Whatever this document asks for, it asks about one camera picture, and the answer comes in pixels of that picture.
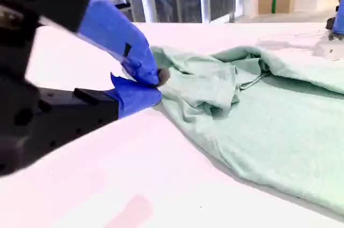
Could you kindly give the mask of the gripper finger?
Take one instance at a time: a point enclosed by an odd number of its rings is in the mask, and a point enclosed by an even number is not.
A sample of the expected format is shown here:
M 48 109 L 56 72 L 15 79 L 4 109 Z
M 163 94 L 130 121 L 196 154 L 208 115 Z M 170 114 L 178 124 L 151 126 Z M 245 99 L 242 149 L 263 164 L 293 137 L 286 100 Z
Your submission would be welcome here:
M 146 84 L 112 75 L 113 89 L 40 88 L 38 100 L 26 110 L 32 125 L 27 155 L 46 155 L 109 123 L 158 104 L 160 92 Z
M 169 78 L 145 35 L 110 0 L 1 0 L 1 30 L 34 35 L 53 23 L 108 52 L 136 81 L 158 87 Z
M 329 40 L 343 40 L 343 0 L 339 0 L 336 7 L 336 16 L 328 19 Z

